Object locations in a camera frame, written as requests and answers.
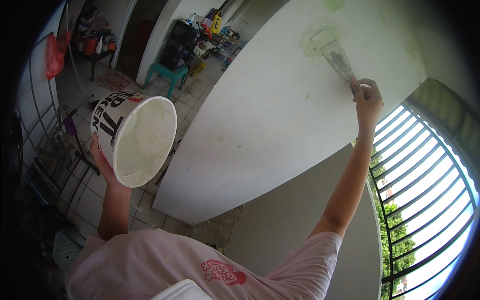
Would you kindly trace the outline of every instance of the green plastic stool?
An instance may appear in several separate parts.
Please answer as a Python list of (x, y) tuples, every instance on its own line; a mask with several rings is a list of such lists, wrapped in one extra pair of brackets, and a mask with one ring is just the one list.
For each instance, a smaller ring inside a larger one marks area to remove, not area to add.
[(150, 68), (150, 72), (148, 73), (147, 79), (145, 80), (145, 84), (142, 89), (145, 89), (148, 82), (150, 81), (150, 77), (152, 77), (153, 72), (158, 72), (158, 77), (164, 76), (170, 78), (170, 88), (168, 89), (167, 98), (170, 99), (172, 95), (173, 87), (177, 83), (178, 79), (181, 78), (180, 82), (180, 90), (187, 79), (188, 68), (185, 66), (178, 67), (175, 71), (170, 70), (169, 68), (162, 66), (159, 63), (153, 64)]

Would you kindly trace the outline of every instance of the doorway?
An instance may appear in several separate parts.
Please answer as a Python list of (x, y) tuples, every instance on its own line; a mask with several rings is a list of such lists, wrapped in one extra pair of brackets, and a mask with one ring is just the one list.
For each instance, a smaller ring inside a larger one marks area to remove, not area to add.
[(138, 0), (123, 35), (116, 69), (135, 80), (148, 39), (168, 0)]

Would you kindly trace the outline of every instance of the yellow bag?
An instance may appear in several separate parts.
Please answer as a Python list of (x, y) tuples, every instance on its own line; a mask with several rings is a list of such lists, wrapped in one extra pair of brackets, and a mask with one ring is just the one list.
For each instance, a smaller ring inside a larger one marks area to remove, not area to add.
[(220, 23), (222, 23), (222, 17), (220, 16), (220, 11), (218, 11), (215, 16), (213, 17), (213, 24), (210, 26), (211, 33), (219, 33), (220, 32)]
[(201, 62), (197, 65), (197, 68), (195, 69), (195, 71), (193, 71), (190, 76), (191, 76), (191, 77), (197, 76), (197, 75), (200, 74), (203, 70), (205, 70), (205, 67), (206, 67), (206, 66), (207, 66), (207, 64), (204, 63), (203, 61), (201, 61)]

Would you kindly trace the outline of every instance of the bucket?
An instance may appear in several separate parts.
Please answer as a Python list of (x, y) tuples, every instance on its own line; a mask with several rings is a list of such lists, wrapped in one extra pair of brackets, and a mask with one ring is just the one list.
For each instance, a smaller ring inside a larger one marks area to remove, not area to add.
[(100, 100), (90, 120), (100, 151), (113, 167), (117, 180), (136, 188), (148, 183), (167, 158), (177, 113), (165, 97), (113, 92)]
[(94, 36), (87, 39), (84, 43), (84, 54), (90, 55), (95, 53), (96, 45), (98, 44), (98, 37)]

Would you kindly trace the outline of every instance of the purple object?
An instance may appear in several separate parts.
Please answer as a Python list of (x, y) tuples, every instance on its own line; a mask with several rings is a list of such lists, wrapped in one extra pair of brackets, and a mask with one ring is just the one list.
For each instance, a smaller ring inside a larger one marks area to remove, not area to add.
[(69, 135), (74, 136), (77, 134), (77, 128), (75, 127), (75, 123), (73, 122), (72, 116), (68, 115), (63, 120), (63, 125), (65, 125), (65, 129), (67, 130)]

